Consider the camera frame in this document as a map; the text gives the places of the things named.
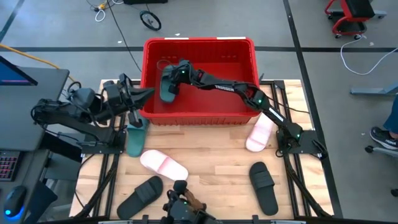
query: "wooden table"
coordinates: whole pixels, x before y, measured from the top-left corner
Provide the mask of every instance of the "wooden table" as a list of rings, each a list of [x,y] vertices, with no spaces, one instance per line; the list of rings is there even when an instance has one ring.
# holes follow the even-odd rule
[[[300,80],[285,80],[285,86],[289,106],[308,111]],[[271,88],[268,86],[261,88],[268,96],[272,96]],[[303,129],[312,129],[309,114],[291,110],[291,115],[293,122],[301,125]],[[188,188],[197,199],[207,204],[207,212],[217,219],[251,219],[252,215],[259,215],[260,219],[293,218],[284,162],[283,159],[275,156],[276,135],[273,134],[270,137],[266,149],[261,152],[254,153],[245,149],[245,140],[256,121],[257,118],[253,118],[248,124],[240,126],[154,126],[151,124],[144,150],[162,151],[186,167],[189,171]],[[97,188],[102,158],[103,155],[95,155],[81,168],[76,192],[83,204],[91,198]],[[311,155],[300,155],[300,160],[308,190],[325,211],[333,214],[321,162]],[[266,164],[275,182],[274,190],[279,212],[272,217],[261,212],[249,180],[249,168],[257,161]],[[153,175],[155,174],[152,171],[140,164],[139,158],[129,157],[126,153],[121,155],[111,218],[119,219],[116,214],[117,207],[133,193],[138,185]],[[133,219],[141,219],[143,215],[149,215],[149,219],[160,219],[166,215],[162,206],[167,203],[166,191],[172,189],[174,182],[166,177],[161,178],[164,182],[163,195],[135,215]],[[300,214],[304,214],[298,188],[296,188],[296,194]],[[104,191],[100,215],[104,214],[106,196],[107,190]],[[81,206],[74,198],[70,215],[73,216],[80,210]]]

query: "red plastic bin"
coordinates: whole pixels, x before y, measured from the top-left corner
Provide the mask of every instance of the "red plastic bin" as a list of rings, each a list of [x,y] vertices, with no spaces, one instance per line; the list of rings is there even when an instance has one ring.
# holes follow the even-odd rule
[[[259,112],[248,108],[234,93],[200,90],[181,84],[173,103],[159,96],[162,69],[189,60],[218,78],[259,85],[253,41],[237,38],[154,38],[144,46],[141,87],[155,87],[155,95],[141,111],[143,117],[157,125],[245,124]]]

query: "person's shoe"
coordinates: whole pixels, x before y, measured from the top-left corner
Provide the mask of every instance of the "person's shoe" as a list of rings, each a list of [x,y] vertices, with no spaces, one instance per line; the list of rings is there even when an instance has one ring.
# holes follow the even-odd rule
[[[378,127],[373,127],[371,129],[371,138],[386,149],[398,149],[398,139],[392,138],[389,131],[383,131]]]

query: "computer monitor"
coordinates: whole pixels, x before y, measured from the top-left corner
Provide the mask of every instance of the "computer monitor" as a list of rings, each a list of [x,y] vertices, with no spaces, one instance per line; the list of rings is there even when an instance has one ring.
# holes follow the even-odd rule
[[[37,85],[37,81],[0,56],[0,86],[1,85]]]

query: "red office chair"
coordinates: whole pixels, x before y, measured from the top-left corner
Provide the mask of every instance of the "red office chair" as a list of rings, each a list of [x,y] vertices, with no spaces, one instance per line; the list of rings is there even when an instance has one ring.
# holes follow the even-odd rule
[[[329,11],[331,4],[336,0],[329,0],[325,13],[335,25],[332,32],[336,38],[342,35],[354,35],[358,40],[366,32],[365,21],[374,17],[374,11],[369,0],[340,0],[343,11]]]

